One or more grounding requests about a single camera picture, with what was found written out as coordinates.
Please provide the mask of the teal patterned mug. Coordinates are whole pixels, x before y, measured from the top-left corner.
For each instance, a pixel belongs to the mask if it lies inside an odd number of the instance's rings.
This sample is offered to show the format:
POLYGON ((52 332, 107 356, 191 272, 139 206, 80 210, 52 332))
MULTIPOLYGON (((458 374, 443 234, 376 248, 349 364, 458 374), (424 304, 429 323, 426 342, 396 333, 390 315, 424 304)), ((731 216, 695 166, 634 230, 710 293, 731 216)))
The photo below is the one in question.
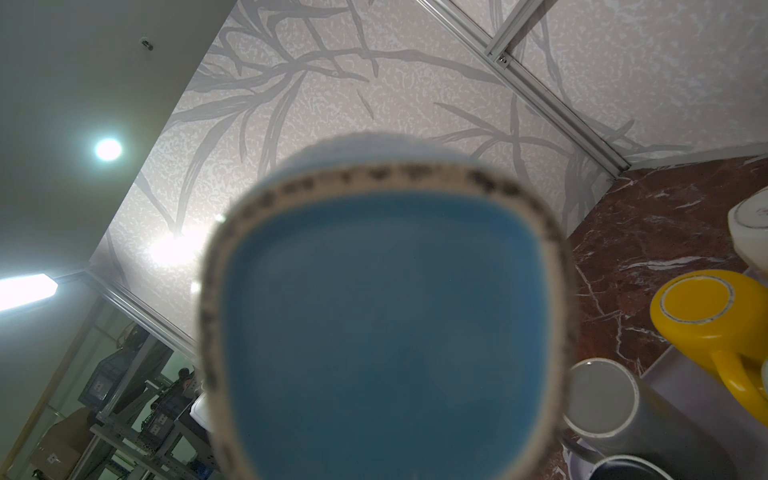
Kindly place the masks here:
POLYGON ((554 445, 572 254, 501 168, 405 135, 319 141, 226 213, 200 281, 230 479, 525 479, 554 445))

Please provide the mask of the black mug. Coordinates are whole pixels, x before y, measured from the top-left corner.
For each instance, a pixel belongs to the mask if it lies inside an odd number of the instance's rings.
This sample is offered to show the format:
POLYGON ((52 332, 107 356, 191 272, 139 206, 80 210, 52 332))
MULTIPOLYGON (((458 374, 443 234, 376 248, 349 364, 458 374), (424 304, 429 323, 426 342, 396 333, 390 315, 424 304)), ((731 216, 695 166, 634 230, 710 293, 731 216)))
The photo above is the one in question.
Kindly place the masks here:
POLYGON ((631 455, 606 457, 596 463, 589 480, 658 480, 665 479, 655 465, 631 455))

